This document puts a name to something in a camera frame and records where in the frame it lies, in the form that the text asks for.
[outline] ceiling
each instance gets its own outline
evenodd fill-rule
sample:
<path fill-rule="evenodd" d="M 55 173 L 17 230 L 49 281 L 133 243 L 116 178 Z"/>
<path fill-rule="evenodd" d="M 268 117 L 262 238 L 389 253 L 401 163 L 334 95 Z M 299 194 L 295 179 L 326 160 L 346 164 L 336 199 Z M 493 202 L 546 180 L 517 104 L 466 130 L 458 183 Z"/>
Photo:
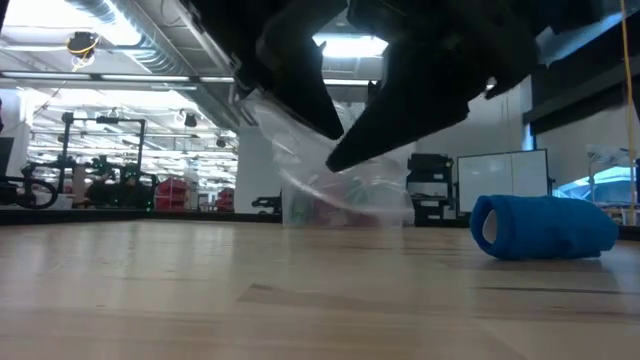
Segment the ceiling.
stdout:
<path fill-rule="evenodd" d="M 2 71 L 70 72 L 99 74 L 155 74 L 131 49 L 140 36 L 151 34 L 148 43 L 157 46 L 180 64 L 182 75 L 228 76 L 224 56 L 215 43 L 190 23 L 190 15 L 179 0 L 105 0 L 110 9 L 123 10 L 117 24 L 104 24 L 96 16 L 74 8 L 73 0 L 12 0 L 0 36 Z M 78 59 L 66 49 L 76 31 L 100 35 L 99 50 L 91 63 L 76 68 Z M 315 38 L 327 41 L 323 72 L 325 78 L 346 80 L 378 79 L 380 54 L 385 43 L 359 34 L 348 25 L 345 14 L 327 24 Z M 364 49 L 363 55 L 354 49 Z M 16 88 L 28 96 L 34 108 L 30 156 L 52 160 L 60 150 L 59 134 L 64 112 L 76 117 L 116 115 L 145 119 L 148 124 L 143 170 L 184 174 L 197 169 L 204 186 L 215 189 L 220 180 L 234 180 L 237 171 L 237 138 L 240 126 L 255 125 L 228 105 L 231 84 L 162 84 L 158 82 L 72 82 L 2 79 L 0 87 Z M 359 108 L 366 87 L 328 86 L 339 102 Z M 184 116 L 194 114 L 195 128 L 184 126 Z M 91 122 L 76 122 L 71 129 L 71 154 L 90 159 L 108 154 L 110 161 L 128 161 L 137 128 L 120 123 L 105 130 Z M 219 147 L 218 140 L 224 140 Z"/>

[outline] whiteboard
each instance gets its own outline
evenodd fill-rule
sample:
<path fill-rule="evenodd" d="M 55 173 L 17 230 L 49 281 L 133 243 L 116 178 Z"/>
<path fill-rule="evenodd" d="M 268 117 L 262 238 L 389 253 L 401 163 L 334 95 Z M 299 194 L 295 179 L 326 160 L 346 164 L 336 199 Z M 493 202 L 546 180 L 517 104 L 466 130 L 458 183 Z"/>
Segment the whiteboard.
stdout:
<path fill-rule="evenodd" d="M 527 151 L 511 154 L 513 195 L 549 195 L 547 152 Z"/>
<path fill-rule="evenodd" d="M 458 158 L 459 212 L 482 195 L 548 195 L 547 179 L 545 150 Z"/>
<path fill-rule="evenodd" d="M 511 154 L 458 158 L 460 212 L 471 212 L 482 195 L 511 195 Z"/>

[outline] wheel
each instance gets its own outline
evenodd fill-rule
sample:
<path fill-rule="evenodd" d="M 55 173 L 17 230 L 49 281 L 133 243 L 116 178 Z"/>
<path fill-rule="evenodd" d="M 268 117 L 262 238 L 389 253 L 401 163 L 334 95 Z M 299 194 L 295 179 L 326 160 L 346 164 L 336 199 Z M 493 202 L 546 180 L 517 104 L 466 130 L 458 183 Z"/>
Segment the wheel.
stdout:
<path fill-rule="evenodd" d="M 47 201 L 44 204 L 38 204 L 35 196 L 33 195 L 33 193 L 31 191 L 27 191 L 26 194 L 18 194 L 16 196 L 16 204 L 20 207 L 23 207 L 25 209 L 29 209 L 29 210 L 44 210 L 47 209 L 49 207 L 51 207 L 51 205 L 55 204 L 55 202 L 58 200 L 58 191 L 56 190 L 55 187 L 53 187 L 53 185 L 47 183 L 46 181 L 42 181 L 42 180 L 37 180 L 37 179 L 26 179 L 26 178 L 19 178 L 19 177 L 0 177 L 0 181 L 8 181 L 8 182 L 21 182 L 24 184 L 24 188 L 31 190 L 33 188 L 34 185 L 38 185 L 41 186 L 45 189 L 47 189 L 49 191 L 49 193 L 51 194 L 51 198 L 49 199 L 49 201 Z"/>

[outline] ventilation duct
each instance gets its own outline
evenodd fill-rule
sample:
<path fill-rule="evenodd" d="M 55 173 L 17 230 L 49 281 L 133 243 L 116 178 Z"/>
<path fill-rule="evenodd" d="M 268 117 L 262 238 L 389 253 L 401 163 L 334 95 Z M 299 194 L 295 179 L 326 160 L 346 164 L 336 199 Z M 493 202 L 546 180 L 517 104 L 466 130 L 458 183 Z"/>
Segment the ventilation duct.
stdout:
<path fill-rule="evenodd" d="M 128 55 L 151 73 L 156 75 L 195 74 L 195 70 L 134 1 L 66 0 L 66 2 L 98 19 L 105 26 L 117 27 L 119 22 L 126 21 L 129 24 L 120 25 L 136 28 L 141 35 L 140 43 L 136 46 L 144 48 L 145 51 L 132 51 L 128 52 Z M 196 91 L 178 91 L 178 93 L 197 103 L 217 126 L 237 132 L 239 118 L 224 101 L 219 100 L 209 90 L 198 87 Z"/>

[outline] plastic bag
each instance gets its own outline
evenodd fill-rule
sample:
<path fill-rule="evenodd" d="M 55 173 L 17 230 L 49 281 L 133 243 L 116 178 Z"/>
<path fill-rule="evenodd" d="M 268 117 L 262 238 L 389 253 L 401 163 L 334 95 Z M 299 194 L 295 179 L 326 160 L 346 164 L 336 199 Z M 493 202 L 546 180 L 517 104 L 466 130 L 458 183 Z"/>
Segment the plastic bag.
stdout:
<path fill-rule="evenodd" d="M 397 227 L 414 221 L 406 189 L 406 146 L 340 173 L 325 161 L 337 142 L 297 123 L 258 92 L 243 101 L 274 148 L 283 181 L 286 225 Z M 336 105 L 345 132 L 354 124 L 349 109 Z"/>

